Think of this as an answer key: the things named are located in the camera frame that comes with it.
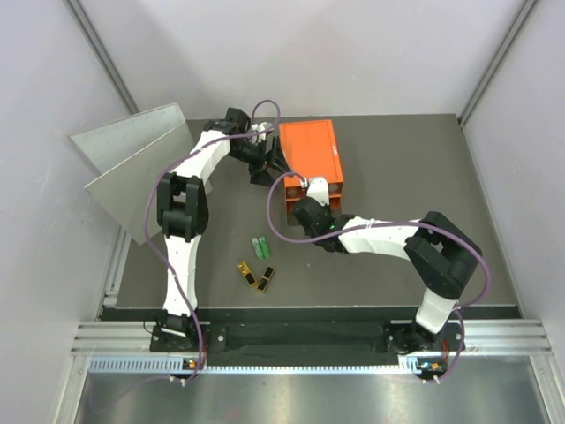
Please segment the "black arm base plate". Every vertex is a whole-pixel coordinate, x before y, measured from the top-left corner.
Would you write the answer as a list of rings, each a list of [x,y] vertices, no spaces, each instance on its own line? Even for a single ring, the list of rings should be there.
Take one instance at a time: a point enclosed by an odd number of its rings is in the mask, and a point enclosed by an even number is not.
[[[195,329],[187,337],[154,328],[152,352],[204,352],[211,361],[300,361],[338,354],[407,354],[421,350],[457,349],[461,333],[449,324],[435,336],[417,332],[410,324],[378,322],[248,322]]]

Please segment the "clear acrylic drawer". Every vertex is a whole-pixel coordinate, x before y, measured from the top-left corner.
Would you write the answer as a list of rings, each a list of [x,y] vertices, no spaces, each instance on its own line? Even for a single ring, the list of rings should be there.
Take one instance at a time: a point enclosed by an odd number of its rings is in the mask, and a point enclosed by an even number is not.
[[[340,197],[342,195],[343,184],[329,184],[329,197]],[[306,196],[307,189],[300,185],[289,185],[285,187],[285,195],[287,199],[300,199]]]

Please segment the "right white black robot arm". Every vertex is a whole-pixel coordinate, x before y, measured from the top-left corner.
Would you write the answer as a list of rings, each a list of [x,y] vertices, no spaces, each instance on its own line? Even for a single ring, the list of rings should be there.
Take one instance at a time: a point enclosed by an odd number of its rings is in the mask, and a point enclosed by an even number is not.
[[[291,214],[314,244],[331,253],[379,254],[409,261],[426,290],[409,326],[385,328],[389,347],[408,354],[433,349],[474,274],[478,248],[439,212],[405,225],[354,215],[334,217],[328,206],[310,197],[298,201]]]

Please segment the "orange drawer box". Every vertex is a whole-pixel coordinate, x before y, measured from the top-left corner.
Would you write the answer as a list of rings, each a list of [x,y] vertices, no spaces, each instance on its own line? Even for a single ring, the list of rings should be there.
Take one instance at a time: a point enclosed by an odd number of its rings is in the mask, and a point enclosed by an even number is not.
[[[328,184],[344,183],[331,119],[279,124],[279,136],[291,170],[305,178],[324,177]]]

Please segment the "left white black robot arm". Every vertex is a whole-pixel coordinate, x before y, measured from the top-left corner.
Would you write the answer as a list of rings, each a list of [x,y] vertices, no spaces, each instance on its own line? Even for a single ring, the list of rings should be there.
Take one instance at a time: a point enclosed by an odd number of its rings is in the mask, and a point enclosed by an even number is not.
[[[147,211],[155,212],[166,248],[154,250],[167,272],[162,311],[154,316],[156,342],[203,351],[195,275],[197,251],[209,219],[206,185],[216,166],[229,156],[247,164],[251,183],[270,186],[269,170],[289,168],[279,141],[268,137],[276,127],[276,122],[255,124],[241,109],[230,108],[225,117],[206,122],[188,156],[157,177],[146,205]]]

